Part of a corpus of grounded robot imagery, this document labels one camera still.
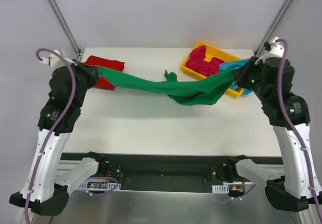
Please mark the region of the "green t shirt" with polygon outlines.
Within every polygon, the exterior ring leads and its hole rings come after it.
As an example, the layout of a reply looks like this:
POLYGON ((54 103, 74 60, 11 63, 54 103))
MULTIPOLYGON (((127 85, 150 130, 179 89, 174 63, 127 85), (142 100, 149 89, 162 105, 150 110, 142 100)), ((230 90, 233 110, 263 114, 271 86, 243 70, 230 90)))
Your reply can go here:
POLYGON ((181 105, 214 105, 234 82, 232 71, 224 71, 199 81, 180 82, 174 72, 165 71, 165 81, 153 82, 127 73, 109 73, 116 87, 167 95, 181 105))

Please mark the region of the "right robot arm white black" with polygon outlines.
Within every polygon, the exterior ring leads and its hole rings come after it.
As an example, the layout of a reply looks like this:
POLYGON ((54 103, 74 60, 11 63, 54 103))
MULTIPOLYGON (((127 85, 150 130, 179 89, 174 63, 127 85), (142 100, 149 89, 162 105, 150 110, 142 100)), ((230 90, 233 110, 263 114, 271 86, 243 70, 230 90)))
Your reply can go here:
POLYGON ((249 157, 229 158, 217 170, 217 177, 232 183, 250 180, 265 191, 269 203, 277 210, 300 212, 315 201, 321 203, 321 185, 313 164, 307 164, 309 152, 309 111, 306 101, 291 92, 294 68, 287 60, 278 89, 281 59, 270 57, 256 64, 252 56, 245 66, 233 71, 238 86, 252 90, 262 104, 276 134, 282 156, 284 174, 278 175, 255 164, 249 157))

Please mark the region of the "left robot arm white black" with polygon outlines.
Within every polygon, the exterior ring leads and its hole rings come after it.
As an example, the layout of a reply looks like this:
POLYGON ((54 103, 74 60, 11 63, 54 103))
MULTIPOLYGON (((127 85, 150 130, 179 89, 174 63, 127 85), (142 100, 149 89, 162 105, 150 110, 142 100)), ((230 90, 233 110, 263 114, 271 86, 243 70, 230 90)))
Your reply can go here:
POLYGON ((49 100, 40 113, 38 141, 24 187, 9 203, 42 216, 58 216, 74 190, 88 177, 106 174, 105 158, 89 152, 74 168, 56 176, 62 151, 81 114, 85 95, 99 79, 98 69, 82 63, 55 69, 49 82, 49 100))

